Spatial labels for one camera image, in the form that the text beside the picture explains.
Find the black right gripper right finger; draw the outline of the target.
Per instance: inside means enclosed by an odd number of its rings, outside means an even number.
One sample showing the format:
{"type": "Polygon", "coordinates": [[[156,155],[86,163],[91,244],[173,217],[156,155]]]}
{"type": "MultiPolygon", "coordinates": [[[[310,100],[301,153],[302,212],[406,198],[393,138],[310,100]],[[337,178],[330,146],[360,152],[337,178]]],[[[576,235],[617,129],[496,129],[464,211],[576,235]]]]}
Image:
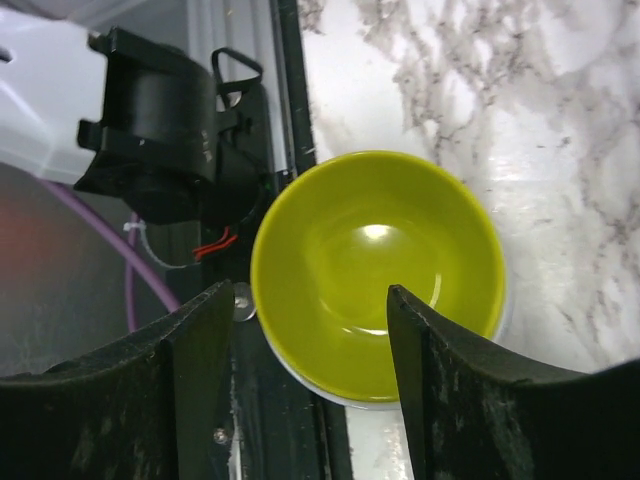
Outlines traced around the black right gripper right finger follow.
{"type": "Polygon", "coordinates": [[[418,479],[635,479],[639,364],[548,365],[443,317],[402,286],[387,321],[418,479]]]}

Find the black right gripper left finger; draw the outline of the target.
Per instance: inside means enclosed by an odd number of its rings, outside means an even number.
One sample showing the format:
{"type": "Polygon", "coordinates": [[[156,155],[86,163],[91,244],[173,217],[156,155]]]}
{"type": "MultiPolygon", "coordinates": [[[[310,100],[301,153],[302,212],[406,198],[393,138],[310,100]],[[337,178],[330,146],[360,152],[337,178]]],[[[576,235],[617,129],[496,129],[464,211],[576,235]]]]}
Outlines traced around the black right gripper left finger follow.
{"type": "Polygon", "coordinates": [[[211,286],[146,327],[1,381],[5,479],[211,479],[234,312],[211,286]]]}

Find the yellow-green bowl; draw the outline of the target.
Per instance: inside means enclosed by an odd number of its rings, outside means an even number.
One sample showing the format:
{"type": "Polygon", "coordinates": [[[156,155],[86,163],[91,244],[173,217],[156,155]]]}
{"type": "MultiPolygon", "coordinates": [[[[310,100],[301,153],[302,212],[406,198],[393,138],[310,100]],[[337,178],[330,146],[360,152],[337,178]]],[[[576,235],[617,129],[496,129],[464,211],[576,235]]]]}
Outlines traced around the yellow-green bowl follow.
{"type": "Polygon", "coordinates": [[[392,409],[399,400],[387,291],[401,285],[472,332],[494,338],[508,317],[499,235],[480,201],[421,158],[363,151],[300,175],[262,220],[250,279],[290,241],[311,295],[309,339],[275,337],[276,357],[305,387],[345,406],[392,409]]]}

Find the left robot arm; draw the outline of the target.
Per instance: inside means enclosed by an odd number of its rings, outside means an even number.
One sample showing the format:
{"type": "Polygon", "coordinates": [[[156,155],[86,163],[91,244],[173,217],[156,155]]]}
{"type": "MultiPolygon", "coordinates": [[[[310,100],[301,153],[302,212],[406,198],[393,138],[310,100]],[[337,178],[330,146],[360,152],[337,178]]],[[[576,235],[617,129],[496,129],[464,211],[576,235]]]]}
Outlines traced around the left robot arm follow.
{"type": "Polygon", "coordinates": [[[237,225],[266,199],[262,67],[226,82],[119,27],[1,11],[1,160],[123,200],[144,221],[237,225]]]}

